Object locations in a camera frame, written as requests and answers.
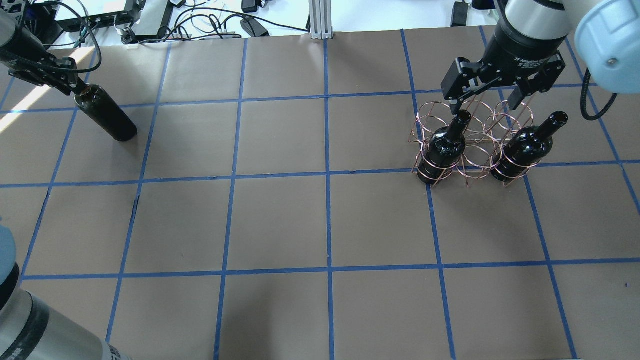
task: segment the grid pattern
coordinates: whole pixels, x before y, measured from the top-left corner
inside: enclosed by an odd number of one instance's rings
[[[483,28],[478,28],[479,34],[483,39],[483,42],[486,44],[486,35],[484,33]],[[218,293],[218,301],[217,308],[215,310],[215,335],[211,339],[211,346],[213,347],[213,358],[221,359],[221,358],[233,358],[233,355],[229,355],[228,353],[223,353],[221,349],[221,343],[223,343],[223,339],[225,338],[224,329],[225,329],[225,321],[226,321],[226,312],[225,308],[231,306],[226,300],[228,299],[227,289],[229,289],[230,284],[234,283],[234,278],[240,275],[260,275],[260,274],[271,274],[274,276],[287,274],[287,276],[292,276],[292,274],[323,274],[326,276],[326,306],[327,306],[327,314],[328,320],[326,322],[326,339],[328,341],[328,357],[330,359],[341,358],[340,354],[337,354],[337,347],[335,339],[339,336],[335,332],[336,324],[339,323],[340,319],[335,318],[334,308],[341,306],[342,304],[335,304],[334,299],[336,297],[336,289],[335,282],[336,279],[340,279],[340,283],[343,284],[345,280],[345,275],[351,272],[356,272],[358,274],[375,274],[376,272],[392,272],[392,271],[419,271],[419,270],[433,270],[437,272],[437,280],[436,283],[440,287],[440,295],[442,302],[439,306],[442,307],[442,314],[444,320],[444,329],[446,332],[446,341],[448,348],[448,355],[451,359],[457,358],[469,358],[468,351],[463,351],[463,354],[460,354],[459,347],[456,347],[458,342],[456,341],[456,328],[455,328],[455,310],[459,309],[461,304],[459,300],[455,301],[455,306],[452,306],[453,299],[451,298],[451,290],[447,290],[447,285],[451,286],[451,281],[448,278],[456,277],[456,272],[449,273],[448,270],[462,271],[464,269],[508,269],[508,268],[546,268],[548,272],[548,280],[553,289],[553,294],[556,301],[557,306],[557,315],[561,321],[562,330],[564,335],[566,336],[566,344],[568,345],[568,353],[572,358],[578,358],[581,355],[580,349],[576,347],[575,342],[572,336],[572,328],[571,323],[568,320],[568,316],[566,313],[565,306],[563,304],[563,288],[559,285],[559,282],[556,277],[556,273],[559,268],[564,266],[584,266],[584,265],[610,265],[610,264],[624,264],[624,263],[640,263],[640,257],[615,257],[615,258],[553,258],[553,251],[550,249],[548,244],[548,240],[545,238],[545,224],[541,220],[541,210],[540,203],[536,202],[536,194],[534,193],[532,181],[530,181],[529,176],[524,179],[524,192],[526,197],[528,198],[533,220],[538,232],[538,237],[540,239],[540,246],[543,252],[543,258],[541,259],[532,259],[532,260],[523,260],[523,261],[487,261],[487,262],[468,262],[468,263],[460,263],[460,262],[446,262],[443,260],[443,254],[441,252],[441,244],[440,237],[441,233],[438,232],[438,225],[442,223],[444,219],[438,215],[440,212],[438,210],[438,206],[436,205],[436,193],[439,191],[438,188],[431,189],[429,186],[425,187],[425,199],[426,203],[426,211],[428,211],[428,218],[431,222],[431,235],[433,236],[433,251],[435,255],[435,262],[424,262],[424,263],[406,263],[406,264],[391,264],[391,265],[356,265],[356,266],[334,266],[333,264],[333,250],[334,250],[334,242],[332,238],[333,228],[332,224],[336,222],[335,218],[332,218],[332,209],[334,209],[333,205],[336,201],[332,198],[332,180],[335,183],[339,183],[336,180],[340,179],[342,176],[364,176],[364,175],[374,175],[374,174],[403,174],[409,173],[411,171],[410,168],[368,168],[368,169],[351,169],[351,170],[332,170],[331,165],[331,157],[334,156],[332,153],[332,144],[330,143],[330,139],[332,138],[332,127],[330,124],[333,124],[330,118],[330,114],[332,113],[331,107],[334,106],[334,99],[341,98],[366,98],[366,97],[393,97],[395,95],[405,95],[409,96],[412,104],[414,113],[417,111],[419,106],[419,97],[423,95],[439,95],[439,89],[417,89],[415,87],[415,79],[413,76],[412,69],[412,47],[410,46],[410,42],[408,41],[409,33],[405,33],[405,31],[400,31],[401,44],[393,44],[393,46],[399,47],[402,46],[404,50],[404,54],[402,54],[402,59],[406,62],[405,71],[408,75],[408,84],[410,86],[409,90],[405,91],[393,91],[393,92],[357,92],[357,93],[348,93],[348,94],[332,94],[330,92],[330,66],[333,66],[334,62],[330,61],[330,47],[332,46],[331,42],[327,42],[326,40],[322,43],[322,52],[323,52],[323,62],[322,62],[322,70],[324,74],[324,93],[316,94],[316,95],[301,95],[301,96],[272,96],[272,97],[252,97],[245,98],[245,72],[247,68],[247,54],[248,48],[253,46],[253,40],[243,40],[243,50],[242,50],[242,62],[241,62],[241,70],[240,70],[240,82],[239,82],[239,93],[237,95],[237,99],[222,99],[222,100],[198,100],[198,101],[179,101],[179,102],[163,102],[163,90],[165,86],[165,79],[167,78],[168,67],[170,64],[170,59],[176,53],[176,49],[178,46],[168,45],[166,46],[166,54],[164,55],[164,62],[162,66],[161,77],[159,78],[159,89],[156,94],[156,100],[154,103],[143,103],[143,104],[128,104],[123,105],[123,109],[136,109],[136,108],[152,108],[153,115],[150,121],[150,126],[148,129],[148,137],[146,139],[146,146],[141,160],[141,170],[137,179],[130,180],[121,180],[121,181],[85,181],[85,182],[73,182],[73,181],[57,181],[58,171],[63,162],[63,158],[65,156],[65,150],[67,149],[67,145],[70,141],[70,135],[72,134],[72,130],[74,128],[74,123],[76,122],[77,117],[77,109],[75,108],[58,108],[58,109],[43,109],[43,110],[32,110],[32,109],[16,109],[16,110],[4,110],[0,112],[2,115],[6,115],[9,113],[18,113],[18,114],[30,114],[30,113],[57,113],[60,111],[69,111],[71,114],[70,122],[68,123],[67,132],[62,143],[60,153],[56,162],[55,169],[52,173],[51,180],[46,182],[35,182],[35,183],[4,183],[0,184],[0,189],[4,188],[46,188],[47,193],[44,198],[44,203],[42,204],[42,208],[40,210],[39,217],[37,218],[35,230],[33,231],[33,236],[31,237],[31,241],[28,246],[28,252],[24,259],[24,263],[22,266],[22,281],[27,285],[29,282],[36,283],[37,281],[64,281],[64,280],[78,280],[78,279],[113,279],[116,281],[115,284],[115,296],[113,297],[113,305],[111,306],[111,311],[109,315],[108,328],[106,329],[105,338],[107,341],[112,339],[112,335],[114,335],[114,326],[118,321],[123,321],[119,317],[119,304],[122,298],[122,291],[125,286],[124,280],[126,279],[157,279],[157,278],[181,278],[181,277],[215,277],[220,280],[219,283],[219,293]],[[393,38],[393,36],[389,36],[389,33],[385,35],[385,38]],[[573,52],[571,43],[567,40],[566,45],[571,54],[572,62],[575,65],[575,70],[577,70],[578,75],[582,76],[582,69],[575,57]],[[6,101],[9,93],[11,92],[12,86],[14,84],[14,80],[10,80],[8,83],[7,89],[3,95],[3,102],[0,104],[0,108],[4,108],[4,102]],[[578,89],[580,84],[578,83],[569,83],[569,84],[560,84],[557,85],[556,88],[576,88]],[[501,88],[498,89],[498,93],[502,99],[504,99],[503,90],[510,90],[511,88]],[[241,143],[241,133],[244,131],[243,124],[241,120],[243,119],[243,105],[247,105],[251,102],[272,102],[272,101],[296,101],[296,100],[304,100],[304,99],[320,99],[324,104],[324,171],[318,172],[288,172],[288,173],[279,173],[279,174],[237,174],[238,169],[238,155],[239,155],[239,144]],[[596,108],[596,104],[594,98],[590,97],[591,105],[594,110],[598,110]],[[233,150],[233,160],[232,160],[232,169],[230,170],[229,175],[220,175],[220,176],[195,176],[195,177],[146,177],[145,171],[147,169],[148,159],[150,149],[152,148],[152,142],[154,139],[154,130],[159,125],[157,122],[159,112],[162,112],[163,109],[173,107],[173,106],[202,106],[206,104],[236,104],[237,105],[237,114],[236,114],[236,123],[235,123],[235,138],[234,138],[234,150]],[[622,160],[616,147],[614,145],[614,141],[607,131],[607,127],[604,122],[599,120],[600,127],[602,129],[602,133],[607,139],[607,143],[613,153],[614,160],[609,161],[571,161],[571,162],[563,162],[563,163],[543,163],[539,165],[541,169],[546,170],[546,168],[576,168],[576,167],[615,167],[621,170],[624,183],[627,186],[626,196],[630,197],[630,202],[632,202],[633,207],[635,207],[635,211],[638,215],[640,215],[640,204],[634,191],[634,187],[632,186],[632,180],[629,178],[627,174],[627,166],[640,163],[640,159],[636,160]],[[232,218],[234,214],[234,208],[238,206],[234,201],[236,198],[236,189],[237,182],[244,181],[249,179],[281,179],[281,178],[295,178],[295,177],[309,177],[309,178],[320,178],[324,179],[325,189],[324,194],[325,198],[325,206],[324,210],[326,210],[326,264],[322,264],[320,266],[301,266],[301,267],[282,267],[282,268],[248,268],[248,269],[240,269],[240,270],[232,270],[229,269],[229,259],[230,259],[230,247],[232,244],[232,229],[234,226],[234,222],[241,221],[241,219]],[[229,193],[228,193],[228,208],[226,215],[226,230],[223,239],[223,254],[221,257],[221,266],[219,270],[194,270],[194,271],[158,271],[158,272],[128,272],[127,271],[127,260],[130,253],[131,248],[131,240],[134,234],[134,229],[136,227],[136,215],[139,212],[139,200],[143,193],[143,189],[146,189],[146,184],[152,183],[183,183],[190,181],[227,181],[229,183]],[[43,224],[43,219],[47,216],[47,205],[50,203],[52,199],[52,195],[55,195],[56,190],[58,188],[70,188],[75,186],[120,186],[120,185],[130,185],[137,186],[135,191],[135,200],[133,202],[133,206],[131,209],[131,215],[128,223],[126,239],[124,243],[124,251],[122,252],[122,258],[120,260],[120,265],[117,271],[113,272],[102,272],[96,274],[32,274],[29,269],[29,263],[32,260],[32,255],[36,254],[34,252],[34,248],[36,243],[39,241],[39,233],[41,229],[41,225]],[[636,255],[637,249],[630,249],[628,253],[632,255]],[[211,287],[213,291],[218,289],[217,286]],[[340,299],[344,300],[344,294],[340,294]]]

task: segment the light blue robot joint cap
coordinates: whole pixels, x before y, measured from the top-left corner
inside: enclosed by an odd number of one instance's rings
[[[0,284],[11,274],[15,265],[15,241],[9,228],[0,225]]]

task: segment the black bottle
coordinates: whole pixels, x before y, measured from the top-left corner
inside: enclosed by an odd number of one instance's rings
[[[471,114],[467,110],[460,110],[449,126],[433,133],[428,150],[422,154],[418,165],[418,177],[423,183],[435,184],[445,169],[456,163],[465,151],[467,143],[464,132],[470,121]]]
[[[499,161],[499,164],[491,170],[493,177],[504,182],[511,181],[545,157],[554,145],[551,135],[563,127],[567,120],[565,113],[556,111],[542,125],[520,130],[502,148],[502,159],[498,159],[499,154],[494,156],[493,160]]]
[[[131,140],[138,128],[129,119],[116,102],[95,84],[86,84],[86,88],[75,96],[78,108],[95,121],[116,141]]]

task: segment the metal bracket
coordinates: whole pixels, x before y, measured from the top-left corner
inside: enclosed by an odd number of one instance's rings
[[[309,0],[309,20],[311,23],[311,38],[333,38],[331,0]]]

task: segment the white floor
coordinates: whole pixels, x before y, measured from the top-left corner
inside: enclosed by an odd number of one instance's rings
[[[187,0],[187,5],[202,4],[211,8],[223,8],[241,12],[242,0]],[[333,0],[332,21],[334,31],[384,31],[398,29],[419,28],[448,28],[451,25],[451,12],[454,0]],[[173,11],[170,25],[180,12],[187,10],[185,6]],[[202,10],[195,13],[211,13]],[[307,0],[269,0],[265,8],[260,8],[252,15],[265,18],[279,24],[286,24],[297,28],[304,28],[309,13]],[[214,12],[221,19],[228,13]],[[228,30],[235,31],[243,37],[244,32],[239,23],[240,19],[229,20]],[[494,25],[497,20],[495,14],[489,11],[479,11],[469,8],[468,25]],[[202,29],[207,28],[204,21],[195,19],[195,24]],[[297,35],[300,32],[280,28],[262,22],[271,36]],[[201,35],[191,24],[186,24],[187,30],[194,36]],[[77,39],[77,33],[64,33],[55,44],[67,44]],[[120,45],[120,37],[113,28],[99,29],[96,38],[100,45]]]

